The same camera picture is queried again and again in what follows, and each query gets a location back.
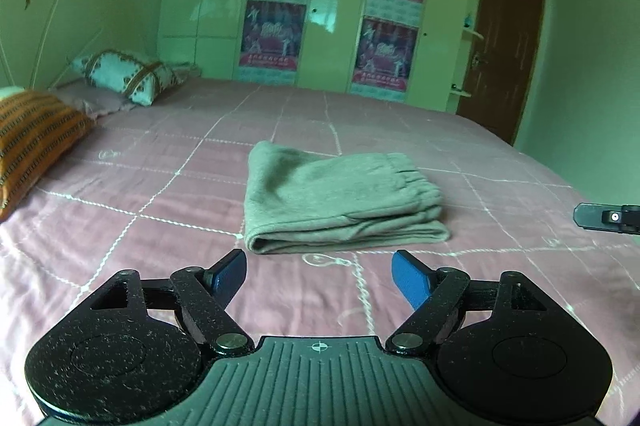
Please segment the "pink quilted bedspread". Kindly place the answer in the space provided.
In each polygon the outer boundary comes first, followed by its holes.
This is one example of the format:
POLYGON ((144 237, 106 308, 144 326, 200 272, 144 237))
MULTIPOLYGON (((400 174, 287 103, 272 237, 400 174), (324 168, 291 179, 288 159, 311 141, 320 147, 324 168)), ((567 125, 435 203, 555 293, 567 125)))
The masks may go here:
POLYGON ((608 350, 599 416, 639 409, 639 245, 579 228, 582 195, 461 116, 298 88, 191 80, 137 107, 76 81, 93 130, 1 226, 1 420, 40 411, 37 339, 118 270, 165 278, 241 247, 231 316, 264 335, 386 337, 410 307, 403 247, 475 279, 523 272, 608 350))

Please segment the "brown wooden door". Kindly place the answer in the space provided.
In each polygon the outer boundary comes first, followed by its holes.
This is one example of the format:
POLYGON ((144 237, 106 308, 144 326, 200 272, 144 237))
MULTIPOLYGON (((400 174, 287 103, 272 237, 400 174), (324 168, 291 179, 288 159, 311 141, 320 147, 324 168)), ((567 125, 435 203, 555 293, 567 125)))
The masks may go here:
POLYGON ((480 0, 457 115, 503 141, 515 140, 524 111, 544 18, 544 0, 480 0))

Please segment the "pink pillow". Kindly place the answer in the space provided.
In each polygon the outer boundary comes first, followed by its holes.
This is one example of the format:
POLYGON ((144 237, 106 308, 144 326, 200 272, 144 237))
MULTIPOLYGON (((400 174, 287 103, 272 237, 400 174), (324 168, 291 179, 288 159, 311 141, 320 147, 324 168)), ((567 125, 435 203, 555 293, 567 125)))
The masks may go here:
POLYGON ((128 98, 103 87, 90 85, 86 80, 75 80, 54 87, 49 93, 92 120, 117 112, 127 112, 136 108, 128 98))

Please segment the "white patterned pillow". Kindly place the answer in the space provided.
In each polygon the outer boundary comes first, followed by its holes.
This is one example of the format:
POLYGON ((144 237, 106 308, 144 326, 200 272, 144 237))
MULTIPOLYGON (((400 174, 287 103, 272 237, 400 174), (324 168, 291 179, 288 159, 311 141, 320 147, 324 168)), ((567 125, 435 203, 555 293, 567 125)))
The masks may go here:
POLYGON ((189 62, 166 62, 117 49, 77 57, 70 65, 89 85, 111 90, 142 107, 152 106, 160 95, 198 73, 198 67, 189 62))

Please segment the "orange striped pillow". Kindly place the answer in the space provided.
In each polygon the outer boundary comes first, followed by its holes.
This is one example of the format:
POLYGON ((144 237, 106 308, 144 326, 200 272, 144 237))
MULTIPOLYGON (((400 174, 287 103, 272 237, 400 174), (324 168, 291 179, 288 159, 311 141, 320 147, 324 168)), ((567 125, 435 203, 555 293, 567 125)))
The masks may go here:
POLYGON ((1 100, 1 219, 93 130, 94 121, 52 94, 22 90, 1 100))

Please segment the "lower right poster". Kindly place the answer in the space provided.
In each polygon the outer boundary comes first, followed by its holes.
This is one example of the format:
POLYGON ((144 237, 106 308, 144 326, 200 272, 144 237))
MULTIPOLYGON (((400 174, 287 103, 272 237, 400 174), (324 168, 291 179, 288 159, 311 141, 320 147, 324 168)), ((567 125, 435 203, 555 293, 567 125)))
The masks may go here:
POLYGON ((404 98, 417 39, 416 28, 364 17, 350 90, 404 98))

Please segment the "lower left poster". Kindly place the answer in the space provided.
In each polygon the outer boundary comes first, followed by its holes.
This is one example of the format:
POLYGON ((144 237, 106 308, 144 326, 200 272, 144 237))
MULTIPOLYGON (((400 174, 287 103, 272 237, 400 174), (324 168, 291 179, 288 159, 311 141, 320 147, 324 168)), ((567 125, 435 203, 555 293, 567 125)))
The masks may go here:
POLYGON ((248 1, 239 65, 296 71, 305 19, 304 4, 248 1))

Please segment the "white corner shelves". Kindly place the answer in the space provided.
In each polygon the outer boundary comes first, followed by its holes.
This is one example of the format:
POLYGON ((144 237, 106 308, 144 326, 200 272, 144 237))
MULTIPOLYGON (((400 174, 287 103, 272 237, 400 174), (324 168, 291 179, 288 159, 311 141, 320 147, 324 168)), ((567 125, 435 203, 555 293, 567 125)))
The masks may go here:
POLYGON ((451 96, 454 99, 460 97, 469 97, 465 94, 463 83, 468 71, 469 63, 472 56, 472 48, 475 43, 483 42, 484 36, 478 30, 478 10, 480 9, 480 0, 467 0, 466 9, 463 18, 462 38, 458 51, 456 68, 454 69, 454 79, 451 85, 451 96))

